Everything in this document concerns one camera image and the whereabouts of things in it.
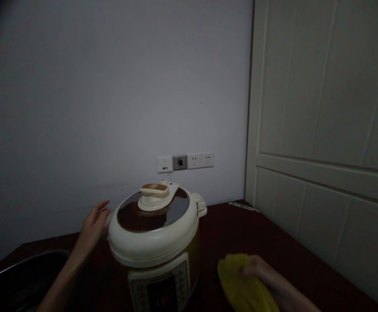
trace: white door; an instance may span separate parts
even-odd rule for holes
[[[378,301],[378,0],[255,1],[246,200]]]

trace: electric pressure cooker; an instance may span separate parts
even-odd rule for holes
[[[143,185],[109,221],[121,301],[135,312],[182,311],[200,272],[199,217],[205,201],[178,183]]]

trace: light switch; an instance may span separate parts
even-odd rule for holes
[[[187,155],[173,156],[173,170],[187,169]]]

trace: pressure cooker handle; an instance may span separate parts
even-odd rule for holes
[[[203,217],[205,214],[207,214],[206,202],[205,202],[205,200],[202,198],[202,196],[200,196],[200,195],[197,194],[197,193],[192,193],[192,196],[193,196],[194,201],[197,203],[197,216],[198,216],[199,218],[201,218],[201,217]]]

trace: control panel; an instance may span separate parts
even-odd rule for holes
[[[190,291],[188,254],[151,271],[130,272],[128,281],[137,312],[183,311]]]

